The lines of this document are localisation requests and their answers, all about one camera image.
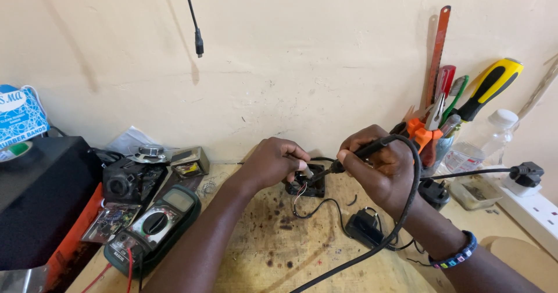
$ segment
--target wooden workbench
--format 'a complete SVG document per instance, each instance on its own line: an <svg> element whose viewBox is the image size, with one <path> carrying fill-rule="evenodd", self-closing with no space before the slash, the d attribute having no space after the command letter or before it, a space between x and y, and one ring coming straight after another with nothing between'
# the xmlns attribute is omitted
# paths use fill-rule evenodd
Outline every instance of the wooden workbench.
<svg viewBox="0 0 558 293"><path fill-rule="evenodd" d="M212 165L211 173L200 187L211 178L221 184L239 167ZM346 206L353 201L355 194L358 195L357 202ZM214 195L201 198L203 209ZM372 206L380 212L384 231L391 231L394 226L393 220L370 200L359 183L346 174L326 177L326 197L338 200L344 223L359 209ZM297 202L299 213L315 209L320 201L313 197L301 197ZM505 211L497 206L493 209L498 209L500 214L465 211L452 200L441 213L458 228L473 231L481 244L494 237L505 236L535 245ZM398 246L411 239L403 231L400 237L402 240ZM230 238L214 291L289 292L365 252L364 246L345 237L341 231L333 202L326 203L310 219L298 219L292 215L292 196L285 192L283 184L278 184L262 190L248 204ZM419 254L413 246L398 253L384 250L320 282L307 292L455 292L441 271L421 266L407 258L428 263L427 255ZM106 265L101 248L67 292L80 293ZM132 282L132 292L137 292L137 285L137 281ZM127 277L111 268L88 292L124 293L126 286Z"/></svg>

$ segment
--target small speaker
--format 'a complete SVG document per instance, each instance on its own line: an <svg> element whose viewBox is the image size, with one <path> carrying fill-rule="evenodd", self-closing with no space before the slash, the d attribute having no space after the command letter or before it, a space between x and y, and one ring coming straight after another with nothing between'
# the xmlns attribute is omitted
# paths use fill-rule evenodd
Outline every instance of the small speaker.
<svg viewBox="0 0 558 293"><path fill-rule="evenodd" d="M103 197L109 203L149 203L166 174L161 163L120 159L103 170Z"/></svg>

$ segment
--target cream wall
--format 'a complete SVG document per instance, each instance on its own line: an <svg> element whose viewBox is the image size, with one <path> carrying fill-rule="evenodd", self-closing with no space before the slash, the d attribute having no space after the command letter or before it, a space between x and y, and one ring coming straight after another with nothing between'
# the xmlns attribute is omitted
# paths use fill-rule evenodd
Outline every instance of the cream wall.
<svg viewBox="0 0 558 293"><path fill-rule="evenodd" d="M240 160L264 137L333 157L419 104L431 16L453 9L443 64L476 76L513 57L525 70L480 113L519 111L558 54L558 0L0 0L0 82L34 85L53 123L104 146L134 125L166 145ZM521 124L508 165L546 168L558 204L558 87Z"/></svg>

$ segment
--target power strip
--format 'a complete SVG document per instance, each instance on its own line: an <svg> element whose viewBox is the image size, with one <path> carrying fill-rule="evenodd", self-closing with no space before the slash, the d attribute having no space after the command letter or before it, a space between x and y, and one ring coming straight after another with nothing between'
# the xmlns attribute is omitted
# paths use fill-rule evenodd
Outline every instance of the power strip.
<svg viewBox="0 0 558 293"><path fill-rule="evenodd" d="M499 188L502 198L497 203L558 260L558 207L539 193L527 197L515 195L501 182L503 177L509 176L508 173L487 173L482 176Z"/></svg>

